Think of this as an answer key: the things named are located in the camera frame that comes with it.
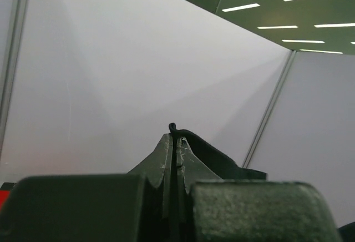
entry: black fabric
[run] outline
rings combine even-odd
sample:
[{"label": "black fabric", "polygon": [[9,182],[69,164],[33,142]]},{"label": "black fabric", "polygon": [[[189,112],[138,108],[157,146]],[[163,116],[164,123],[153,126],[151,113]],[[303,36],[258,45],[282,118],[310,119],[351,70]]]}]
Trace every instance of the black fabric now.
[{"label": "black fabric", "polygon": [[169,130],[174,140],[185,137],[195,156],[220,178],[266,179],[266,173],[238,167],[226,154],[204,141],[195,133],[186,129],[178,130],[174,123],[169,124]]},{"label": "black fabric", "polygon": [[355,242],[355,222],[344,225],[338,230],[344,242]]}]

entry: green ceiling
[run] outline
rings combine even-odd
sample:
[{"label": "green ceiling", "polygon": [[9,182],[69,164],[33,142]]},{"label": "green ceiling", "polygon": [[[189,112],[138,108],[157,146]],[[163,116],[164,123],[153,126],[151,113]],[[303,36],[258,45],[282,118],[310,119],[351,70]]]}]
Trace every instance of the green ceiling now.
[{"label": "green ceiling", "polygon": [[[311,49],[355,55],[355,27],[316,28],[315,24],[355,23],[355,0],[187,0],[211,13],[289,49]],[[258,3],[259,7],[222,9]],[[257,29],[260,26],[298,26]],[[285,43],[283,39],[324,41],[324,44]]]}]

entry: white panel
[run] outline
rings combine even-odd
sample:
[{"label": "white panel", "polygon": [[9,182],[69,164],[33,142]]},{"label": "white panel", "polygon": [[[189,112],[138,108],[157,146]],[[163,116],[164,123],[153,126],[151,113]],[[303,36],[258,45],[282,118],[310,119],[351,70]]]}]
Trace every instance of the white panel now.
[{"label": "white panel", "polygon": [[127,172],[170,122],[241,164],[288,54],[184,0],[29,0],[1,177]]},{"label": "white panel", "polygon": [[355,221],[355,56],[297,53],[250,168],[299,180]]},{"label": "white panel", "polygon": [[0,73],[3,69],[13,0],[0,0]]}]

